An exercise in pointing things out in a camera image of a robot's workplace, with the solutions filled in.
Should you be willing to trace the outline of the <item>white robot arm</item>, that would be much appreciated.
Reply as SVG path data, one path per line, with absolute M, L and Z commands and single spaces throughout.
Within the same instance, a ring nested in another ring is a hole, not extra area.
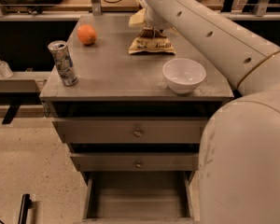
M 280 224 L 280 47 L 195 0 L 146 2 L 235 94 L 203 130 L 201 223 Z

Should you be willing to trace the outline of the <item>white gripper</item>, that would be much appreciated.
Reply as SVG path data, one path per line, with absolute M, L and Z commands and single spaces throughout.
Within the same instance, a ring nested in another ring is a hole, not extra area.
M 167 8 L 147 6 L 145 21 L 147 26 L 158 30 L 170 29 L 172 24 L 167 20 L 168 15 L 169 11 Z

